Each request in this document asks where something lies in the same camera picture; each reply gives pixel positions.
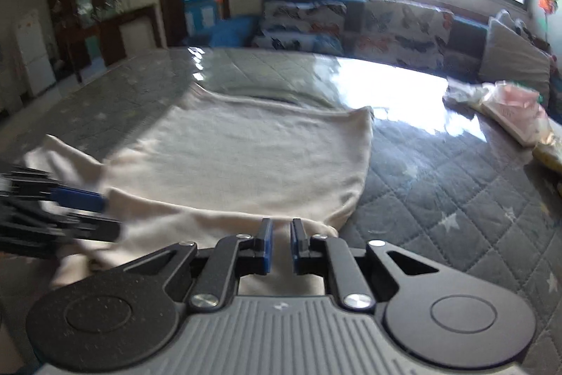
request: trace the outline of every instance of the silver bolt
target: silver bolt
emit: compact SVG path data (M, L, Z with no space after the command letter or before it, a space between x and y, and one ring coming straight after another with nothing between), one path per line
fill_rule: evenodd
M356 310L368 309L373 305L373 299L366 294L349 294L344 298L344 304Z
M211 309L218 305L218 298L208 293L195 294L191 297L191 303L201 309Z

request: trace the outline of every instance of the gray ridged panel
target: gray ridged panel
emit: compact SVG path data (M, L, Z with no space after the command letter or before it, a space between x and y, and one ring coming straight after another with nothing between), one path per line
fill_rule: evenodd
M524 375L515 366L492 371ZM37 375L71 372L44 366ZM406 357L375 321L328 297L238 296L194 315L170 345L114 375L429 375L453 373Z

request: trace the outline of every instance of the decoration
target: decoration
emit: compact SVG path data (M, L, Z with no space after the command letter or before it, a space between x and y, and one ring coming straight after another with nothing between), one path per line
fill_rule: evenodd
M558 10L558 0L538 0L538 6L544 10L544 39L549 41L549 15Z

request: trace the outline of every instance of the beige cloth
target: beige cloth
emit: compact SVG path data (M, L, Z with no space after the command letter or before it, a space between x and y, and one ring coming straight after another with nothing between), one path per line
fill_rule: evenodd
M103 163L47 136L27 165L105 194L107 213L123 222L117 243L80 240L82 254L63 259L55 284L86 276L90 257L112 267L181 240L213 247L226 235L254 234L271 217L272 272L243 278L241 293L322 293L318 277L292 274L289 223L302 218L309 235L337 236L361 196L371 137L370 108L305 109L197 85Z

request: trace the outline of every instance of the refrigerator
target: refrigerator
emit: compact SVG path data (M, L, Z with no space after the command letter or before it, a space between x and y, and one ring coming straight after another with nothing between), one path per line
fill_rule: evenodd
M56 83L39 24L39 12L32 10L24 15L16 23L15 32L29 89L37 96Z

